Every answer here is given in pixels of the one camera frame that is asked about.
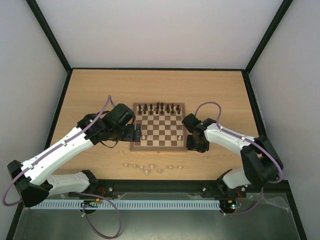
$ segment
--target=cable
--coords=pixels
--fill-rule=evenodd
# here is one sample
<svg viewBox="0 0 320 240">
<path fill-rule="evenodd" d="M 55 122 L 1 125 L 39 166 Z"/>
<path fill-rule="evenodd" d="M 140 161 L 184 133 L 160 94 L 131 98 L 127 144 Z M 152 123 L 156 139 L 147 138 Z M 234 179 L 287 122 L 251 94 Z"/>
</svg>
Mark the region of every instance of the cable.
<svg viewBox="0 0 320 240">
<path fill-rule="evenodd" d="M 254 141 L 251 141 L 250 139 L 247 139 L 243 135 L 238 135 L 238 134 L 236 134 L 234 132 L 231 132 L 231 131 L 228 131 L 228 130 L 224 129 L 224 127 L 220 125 L 219 121 L 220 121 L 220 117 L 221 117 L 221 113 L 222 113 L 222 108 L 221 108 L 219 103 L 217 103 L 215 101 L 207 101 L 207 102 L 204 102 L 204 103 L 200 104 L 200 106 L 198 106 L 198 108 L 195 110 L 194 116 L 196 116 L 198 111 L 199 111 L 199 109 L 203 105 L 206 105 L 206 104 L 214 104 L 214 105 L 218 106 L 219 114 L 218 114 L 218 117 L 216 118 L 216 125 L 222 132 L 230 134 L 230 135 L 232 135 L 232 136 L 234 136 L 234 137 L 236 137 L 238 139 L 243 139 L 243 137 L 244 137 L 244 141 L 246 141 L 246 142 L 252 144 L 253 146 L 255 146 L 257 149 L 259 149 L 261 152 L 263 152 L 273 162 L 273 164 L 276 166 L 276 168 L 277 168 L 277 170 L 279 172 L 279 179 L 275 180 L 275 181 L 269 181 L 269 183 L 271 183 L 271 184 L 280 183 L 283 180 L 283 171 L 282 171 L 281 167 L 279 166 L 279 164 L 277 163 L 277 161 L 263 147 L 261 147 L 260 145 L 258 145 Z"/>
<path fill-rule="evenodd" d="M 83 213 L 83 217 L 85 217 L 86 221 L 89 223 L 90 227 L 92 228 L 92 230 L 101 238 L 103 239 L 115 239 L 119 236 L 120 234 L 120 231 L 121 231 L 121 228 L 122 228 L 122 218 L 121 218 L 121 214 L 120 214 L 120 211 L 119 209 L 116 207 L 116 205 L 110 201 L 109 199 L 105 198 L 105 197 L 102 197 L 102 196 L 99 196 L 99 195 L 95 195 L 95 194 L 89 194 L 89 193 L 83 193 L 83 192 L 75 192 L 76 194 L 80 194 L 80 195 L 84 195 L 84 196 L 90 196 L 90 197 L 95 197 L 95 198 L 99 198 L 99 199 L 103 199 L 105 201 L 107 201 L 108 203 L 110 203 L 112 205 L 112 207 L 116 210 L 116 213 L 118 214 L 119 216 L 119 229 L 118 229 L 118 232 L 114 235 L 114 236 L 106 236 L 106 235 L 103 235 L 102 233 L 100 233 L 93 225 L 92 223 L 90 222 L 89 218 L 87 217 L 86 213 L 85 213 L 85 209 L 86 207 L 88 206 L 88 204 L 84 205 L 83 206 L 83 209 L 82 209 L 82 213 Z"/>
<path fill-rule="evenodd" d="M 104 112 L 104 110 L 107 108 L 109 102 L 111 102 L 111 104 L 114 106 L 113 104 L 113 101 L 112 101 L 112 98 L 111 96 L 109 95 L 103 108 L 101 109 L 101 111 L 98 113 L 98 115 L 93 119 L 92 122 L 90 122 L 88 124 L 88 126 L 86 126 L 82 131 L 78 132 L 77 134 L 73 135 L 72 137 L 70 137 L 69 139 L 65 140 L 65 143 L 69 143 L 70 141 L 72 141 L 73 139 L 77 138 L 78 136 L 80 136 L 81 134 L 83 134 L 85 131 L 87 131 L 99 118 L 100 116 L 102 115 L 102 113 Z M 40 156 L 36 161 L 34 161 L 31 165 L 32 167 L 34 167 L 35 165 L 37 165 L 42 159 L 44 159 L 45 157 L 47 157 L 48 155 L 50 155 L 51 153 L 53 153 L 54 151 L 56 151 L 57 149 L 59 149 L 60 147 L 62 147 L 63 144 L 60 143 L 58 144 L 57 146 L 55 146 L 54 148 L 50 149 L 49 151 L 47 151 L 46 153 L 44 153 L 42 156 Z M 10 184 L 8 185 L 8 187 L 5 189 L 3 195 L 2 195 L 2 198 L 1 198 L 1 201 L 2 201 L 2 204 L 4 206 L 7 206 L 7 207 L 11 207 L 11 206 L 14 206 L 14 205 L 17 205 L 19 203 L 22 202 L 22 199 L 21 200 L 18 200 L 16 202 L 13 202 L 13 203 L 7 203 L 6 202 L 6 197 L 7 197 L 7 194 L 10 190 L 10 188 L 12 187 L 12 185 L 15 184 L 15 182 L 22 176 L 24 175 L 27 171 L 29 171 L 30 168 L 27 167 L 25 170 L 21 171 L 15 178 L 12 179 L 12 181 L 10 182 Z"/>
<path fill-rule="evenodd" d="M 261 188 L 261 192 L 260 192 L 260 196 L 259 196 L 259 199 L 256 201 L 256 203 L 251 207 L 249 208 L 248 210 L 245 210 L 245 211 L 242 211 L 242 212 L 237 212 L 237 213 L 225 213 L 222 209 L 220 209 L 220 212 L 223 214 L 223 215 L 229 215 L 229 216 L 235 216 L 235 215 L 241 215 L 241 214 L 246 214 L 246 213 L 249 213 L 250 211 L 252 211 L 253 209 L 255 209 L 258 204 L 260 203 L 261 199 L 262 199 L 262 196 L 263 196 L 263 193 L 264 193 L 264 188 L 262 187 Z"/>
</svg>

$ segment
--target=wooden table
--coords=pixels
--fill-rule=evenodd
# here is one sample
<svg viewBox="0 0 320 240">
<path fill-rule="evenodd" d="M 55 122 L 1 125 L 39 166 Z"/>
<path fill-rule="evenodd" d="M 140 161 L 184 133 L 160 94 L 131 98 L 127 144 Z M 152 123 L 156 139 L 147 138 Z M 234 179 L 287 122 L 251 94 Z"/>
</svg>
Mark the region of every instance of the wooden table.
<svg viewBox="0 0 320 240">
<path fill-rule="evenodd" d="M 182 102 L 186 114 L 194 113 L 203 102 L 215 101 L 222 106 L 220 123 L 224 127 L 258 136 L 240 71 L 75 69 L 52 143 L 65 136 L 86 114 L 99 112 L 108 95 L 115 104 L 124 103 L 130 108 L 136 102 Z M 218 108 L 208 104 L 200 109 L 197 117 L 216 119 L 217 114 Z M 212 143 L 206 153 L 130 152 L 129 147 L 129 142 L 119 142 L 113 149 L 97 144 L 55 173 L 72 174 L 89 169 L 98 179 L 215 180 L 226 170 L 242 166 L 240 157 Z M 150 165 L 154 165 L 154 170 L 150 170 Z M 149 175 L 145 175 L 140 166 L 148 169 Z"/>
</svg>

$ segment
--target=black metal frame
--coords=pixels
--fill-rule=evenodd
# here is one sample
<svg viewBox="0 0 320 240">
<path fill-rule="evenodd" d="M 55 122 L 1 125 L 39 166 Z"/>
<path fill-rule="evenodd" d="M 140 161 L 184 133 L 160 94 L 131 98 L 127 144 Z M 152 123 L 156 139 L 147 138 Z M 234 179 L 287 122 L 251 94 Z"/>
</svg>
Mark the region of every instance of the black metal frame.
<svg viewBox="0 0 320 240">
<path fill-rule="evenodd" d="M 110 68 L 86 68 L 86 67 L 74 67 L 71 68 L 70 64 L 68 63 L 62 49 L 60 48 L 57 39 L 55 38 L 53 32 L 51 31 L 48 22 L 46 21 L 44 15 L 42 14 L 37 2 L 35 0 L 26 0 L 30 9 L 32 10 L 34 16 L 38 20 L 43 32 L 47 36 L 49 42 L 51 43 L 54 51 L 56 52 L 58 58 L 60 59 L 63 67 L 67 72 L 67 77 L 62 89 L 62 93 L 53 117 L 52 125 L 48 134 L 48 138 L 45 144 L 45 148 L 50 146 L 56 124 L 59 118 L 59 114 L 64 102 L 64 98 L 68 89 L 68 85 L 71 79 L 71 75 L 73 69 L 104 69 L 104 70 L 159 70 L 159 71 L 241 71 L 245 88 L 248 94 L 248 99 L 251 105 L 254 121 L 257 127 L 257 131 L 259 135 L 267 135 L 266 129 L 263 123 L 263 119 L 259 110 L 259 106 L 257 104 L 256 96 L 253 91 L 253 87 L 251 85 L 251 81 L 249 78 L 249 73 L 253 69 L 254 65 L 256 64 L 258 58 L 260 57 L 261 53 L 265 49 L 266 45 L 268 44 L 270 38 L 272 37 L 273 33 L 275 32 L 277 26 L 279 25 L 281 19 L 284 17 L 285 13 L 287 12 L 289 6 L 291 5 L 293 0 L 283 0 L 281 6 L 279 7 L 278 11 L 276 12 L 272 22 L 270 23 L 268 29 L 266 30 L 263 38 L 261 39 L 257 49 L 255 50 L 252 58 L 250 59 L 247 67 L 245 69 L 224 69 L 224 68 L 118 68 L 118 67 L 110 67 Z M 146 181 L 146 180 L 99 180 L 105 189 L 109 189 L 112 187 L 112 192 L 108 192 L 110 197 L 114 196 L 115 194 L 121 194 L 124 192 L 153 192 L 153 193 L 170 193 L 170 192 L 183 192 L 183 193 L 190 193 L 190 194 L 201 194 L 204 197 L 214 197 L 215 193 L 212 191 L 203 191 L 203 188 L 208 185 L 212 185 L 215 180 L 190 180 L 190 181 L 181 181 L 181 180 L 167 180 L 167 181 Z M 248 186 L 246 189 L 247 193 L 258 193 L 261 189 L 255 188 L 253 186 Z M 278 184 L 267 184 L 263 191 L 265 193 L 285 193 L 288 199 L 289 206 L 292 210 L 293 218 L 300 236 L 301 240 L 306 240 L 306 233 L 304 231 L 302 222 L 299 217 L 299 213 L 297 210 L 297 206 L 295 200 L 293 198 L 290 185 L 288 181 L 282 181 Z M 13 217 L 8 235 L 6 237 L 7 240 L 12 240 L 19 222 L 20 215 L 22 213 L 24 206 L 20 203 L 16 209 L 15 215 Z"/>
</svg>

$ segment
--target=white wall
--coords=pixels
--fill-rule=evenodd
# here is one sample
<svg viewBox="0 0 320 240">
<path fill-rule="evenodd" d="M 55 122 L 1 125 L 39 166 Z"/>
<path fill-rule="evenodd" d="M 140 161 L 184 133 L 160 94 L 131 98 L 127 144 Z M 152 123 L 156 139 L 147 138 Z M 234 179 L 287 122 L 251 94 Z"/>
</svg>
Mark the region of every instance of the white wall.
<svg viewBox="0 0 320 240">
<path fill-rule="evenodd" d="M 44 149 L 66 72 L 24 0 L 0 1 L 0 193 L 7 164 Z M 7 202 L 19 199 L 15 189 Z M 16 207 L 0 203 L 0 239 Z"/>
<path fill-rule="evenodd" d="M 245 68 L 282 0 L 38 0 L 72 67 Z"/>
<path fill-rule="evenodd" d="M 319 239 L 320 1 L 293 1 L 251 76 L 302 224 Z"/>
</svg>

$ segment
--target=chessboard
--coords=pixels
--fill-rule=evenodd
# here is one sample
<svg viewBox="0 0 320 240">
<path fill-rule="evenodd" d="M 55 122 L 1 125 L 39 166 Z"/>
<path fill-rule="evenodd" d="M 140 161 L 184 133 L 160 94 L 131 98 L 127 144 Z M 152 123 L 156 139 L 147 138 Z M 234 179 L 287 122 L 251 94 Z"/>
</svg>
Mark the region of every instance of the chessboard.
<svg viewBox="0 0 320 240">
<path fill-rule="evenodd" d="M 141 125 L 141 141 L 131 142 L 133 152 L 186 152 L 187 132 L 182 124 L 185 104 L 181 102 L 138 102 L 133 104 L 134 124 Z"/>
</svg>

